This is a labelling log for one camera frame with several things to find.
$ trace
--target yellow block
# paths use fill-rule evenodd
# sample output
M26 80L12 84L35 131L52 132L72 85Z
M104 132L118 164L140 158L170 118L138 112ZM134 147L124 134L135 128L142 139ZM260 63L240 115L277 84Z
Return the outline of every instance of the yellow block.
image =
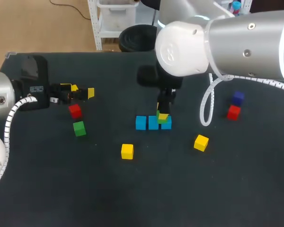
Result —
M169 117L169 114L160 113L158 119L159 120L166 120Z
M122 144L122 159L133 159L133 144Z
M195 140L194 148L204 152L207 147L208 141L209 139L207 137L198 135L197 139Z
M95 96L95 89L92 87L92 88L89 88L88 89L88 99L92 98Z
M79 90L77 85L74 84L74 85L71 86L71 91L77 91L77 90Z

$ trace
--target white spiral cable wrap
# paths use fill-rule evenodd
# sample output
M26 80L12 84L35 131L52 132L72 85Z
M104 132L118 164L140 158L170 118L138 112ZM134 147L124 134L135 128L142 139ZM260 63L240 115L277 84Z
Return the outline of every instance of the white spiral cable wrap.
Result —
M5 172L5 169L6 169L6 166L8 164L8 161L9 161L9 133L10 133L10 125L11 125L11 122L13 120L13 117L16 113L16 111L22 106L24 105L25 103L33 103L33 102L37 102L37 99L35 97L26 97L26 98L23 98L21 99L20 101L18 101L14 106L13 108L11 109L11 111L9 112L9 115L6 119L6 123L5 123L5 128L4 128L4 145L5 145L5 154L6 154L6 159L5 159L5 162L3 164L3 167L2 169L0 170L0 179L2 178L4 172Z
M272 80L272 79L257 79L257 78L240 77L240 76L233 76L233 75L225 75L225 77L226 77L226 79L247 79L247 80L252 80L252 81L256 81L256 82L263 83L263 84L268 84L270 86L277 87L277 88L280 88L280 89L284 90L284 83L281 83L279 81L275 81L275 80ZM205 92L205 94L203 96L201 105L200 105L200 121L201 121L201 124L203 126L210 125L210 123L212 121L212 118L213 118L213 107L214 107L214 88L219 83L221 83L223 81L222 79L218 78L214 82L212 82L213 76L212 76L211 73L209 74L209 78L211 78L211 80L210 80L211 84L208 87L208 89L206 90L206 92ZM206 104L206 101L207 101L209 95L211 95L210 112L209 112L208 120L205 121L205 119L204 119L204 109L205 109L205 104Z

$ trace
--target red cube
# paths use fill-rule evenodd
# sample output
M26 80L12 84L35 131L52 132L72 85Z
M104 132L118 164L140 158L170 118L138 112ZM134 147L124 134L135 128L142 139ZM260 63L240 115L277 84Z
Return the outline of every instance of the red cube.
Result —
M227 114L227 118L236 121L238 119L240 112L241 112L240 107L231 105Z
M71 113L71 117L73 119L78 119L82 117L82 112L81 112L81 108L78 104L75 105L70 105L69 107L70 113Z

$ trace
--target wooden floor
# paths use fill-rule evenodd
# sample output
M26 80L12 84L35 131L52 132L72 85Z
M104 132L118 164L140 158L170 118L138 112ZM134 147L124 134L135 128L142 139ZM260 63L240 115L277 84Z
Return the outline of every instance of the wooden floor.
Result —
M90 18L87 0L52 0ZM95 52L90 20L49 0L0 0L0 67L7 52Z

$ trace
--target cyan cube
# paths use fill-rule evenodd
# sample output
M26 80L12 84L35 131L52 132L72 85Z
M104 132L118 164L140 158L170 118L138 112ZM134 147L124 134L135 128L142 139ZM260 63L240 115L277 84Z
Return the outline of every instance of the cyan cube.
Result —
M136 117L136 130L146 130L146 116Z
M167 118L167 123L161 124L161 129L162 130L171 130L171 116L168 116Z
M148 117L148 129L149 130L159 130L157 116Z
M241 107L243 101L244 101L244 93L236 91L232 97L232 104L237 107Z

